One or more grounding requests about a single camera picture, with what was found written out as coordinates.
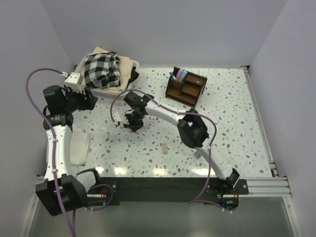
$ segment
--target gray wall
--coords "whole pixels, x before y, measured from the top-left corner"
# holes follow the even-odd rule
[[[316,232],[316,1],[288,0],[250,67],[270,146],[304,236]]]
[[[27,99],[25,78],[39,67],[68,70],[71,64],[39,0],[0,1],[0,32],[0,236],[15,237],[45,163],[45,130]],[[60,82],[53,72],[32,79],[41,108],[42,90]]]
[[[41,0],[73,63],[96,46],[142,66],[250,65],[286,0]]]

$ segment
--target glass panel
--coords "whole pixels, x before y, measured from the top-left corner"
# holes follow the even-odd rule
[[[77,210],[78,237],[292,237],[282,198],[241,198],[223,213],[202,203],[123,202],[92,214]],[[41,202],[30,237],[71,237],[63,215],[52,217]]]

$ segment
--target white basket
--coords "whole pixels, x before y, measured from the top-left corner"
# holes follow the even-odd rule
[[[91,53],[85,55],[85,57],[80,61],[80,63],[76,67],[75,73],[81,72],[81,68],[84,66],[84,63],[86,62],[87,56],[90,56],[90,55],[91,55]],[[137,62],[135,60],[132,60],[132,61],[133,61],[133,67],[136,67],[135,71],[137,71],[137,69],[139,68],[139,62]],[[131,89],[132,86],[133,86],[133,82],[130,83],[126,89]],[[103,96],[113,97],[113,98],[115,98],[118,95],[118,93],[106,91],[105,89],[101,89],[101,88],[94,88],[94,89],[91,89],[91,91],[92,91],[93,95],[103,95]],[[121,95],[118,99],[122,100],[124,96],[125,96],[125,94]]]

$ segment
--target speckled table surface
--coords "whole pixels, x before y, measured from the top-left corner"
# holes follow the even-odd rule
[[[204,94],[196,110],[217,123],[218,133],[212,153],[228,159],[242,177],[271,177],[264,143],[256,120],[248,86],[242,69],[187,69],[207,77]],[[188,109],[165,98],[171,68],[139,69],[140,76],[133,88],[152,94],[162,103]],[[73,172],[95,167],[101,176],[121,177],[206,177],[208,163],[196,158],[194,150],[181,144],[177,128],[151,116],[135,133],[111,123],[110,104],[113,98],[99,96],[93,111],[75,112],[77,127],[90,133],[87,162],[72,166]],[[115,111],[130,109],[117,100]],[[214,129],[206,121],[210,137]],[[161,143],[167,143],[163,154]]]

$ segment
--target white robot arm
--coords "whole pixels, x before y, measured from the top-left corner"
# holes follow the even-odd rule
[[[126,115],[124,113],[115,113],[114,119],[116,123],[122,122],[124,123],[124,127],[131,128],[132,131],[136,131],[143,126],[142,118],[144,115],[158,117],[178,127],[182,142],[188,147],[196,149],[196,151],[203,156],[207,162],[209,162],[209,141],[207,139],[208,134],[206,132],[207,127],[199,116],[191,116],[191,118],[188,118],[191,119],[190,122],[193,122],[193,124],[189,126],[189,121],[186,119],[187,115],[182,115],[188,111],[175,110],[173,107],[164,105],[160,102],[156,104],[152,100],[149,100],[146,96],[140,97],[134,92],[128,93],[124,98],[124,101],[133,109],[133,112]],[[177,111],[177,113],[172,113],[164,107]],[[197,111],[194,109],[189,112],[197,114]],[[219,160],[212,154],[211,162],[212,168],[218,178],[227,180],[231,176],[232,171],[236,174],[236,176],[238,176],[232,185],[232,187],[234,187],[239,179],[239,174],[235,169],[233,169],[228,161],[223,158]]]
[[[84,186],[86,192],[95,185],[96,178],[93,172],[85,172],[81,174],[72,174],[70,169],[70,140],[73,132],[70,127],[65,125],[53,126],[56,134],[56,170],[57,179],[61,179],[62,176],[73,175]],[[44,175],[44,180],[53,181],[53,168],[52,168],[52,154],[53,154],[53,135],[51,130],[46,131],[47,134],[47,150],[46,150],[46,162],[47,169]]]

